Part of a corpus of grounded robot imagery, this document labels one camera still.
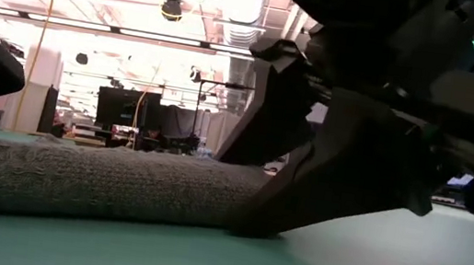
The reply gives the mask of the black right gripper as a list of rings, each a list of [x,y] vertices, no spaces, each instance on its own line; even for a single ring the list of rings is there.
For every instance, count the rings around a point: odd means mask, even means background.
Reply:
[[[387,106],[437,127],[443,153],[474,174],[474,0],[293,1],[316,23],[305,49],[267,38],[249,47],[253,99],[214,158],[260,167],[284,156],[312,136],[313,89],[336,91],[316,137],[230,232],[269,237],[398,208],[426,215],[436,165]]]

